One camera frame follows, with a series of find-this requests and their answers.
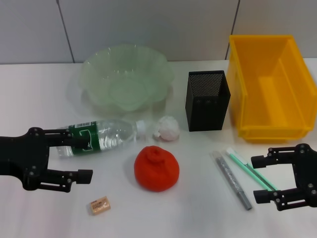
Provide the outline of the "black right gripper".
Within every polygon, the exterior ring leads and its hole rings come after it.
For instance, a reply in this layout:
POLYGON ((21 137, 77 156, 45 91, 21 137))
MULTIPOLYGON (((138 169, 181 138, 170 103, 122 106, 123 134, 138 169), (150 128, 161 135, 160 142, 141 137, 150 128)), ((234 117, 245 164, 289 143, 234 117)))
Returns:
POLYGON ((257 204, 273 201, 278 211, 317 205, 317 152, 308 144, 298 144, 295 147, 270 147, 266 157, 252 156, 251 162, 254 169, 293 163, 297 187, 287 190, 253 191, 257 204))

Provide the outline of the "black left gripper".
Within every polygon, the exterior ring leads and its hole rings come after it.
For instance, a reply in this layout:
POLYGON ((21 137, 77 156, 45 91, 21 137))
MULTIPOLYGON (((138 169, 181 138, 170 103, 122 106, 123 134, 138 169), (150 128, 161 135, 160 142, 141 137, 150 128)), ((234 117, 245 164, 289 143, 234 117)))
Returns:
POLYGON ((68 128, 30 128, 17 137, 0 138, 0 174, 19 179, 25 190, 52 190, 70 192, 72 183, 90 184, 93 170, 47 170, 49 147, 69 146, 87 149, 90 140, 74 136, 68 128))

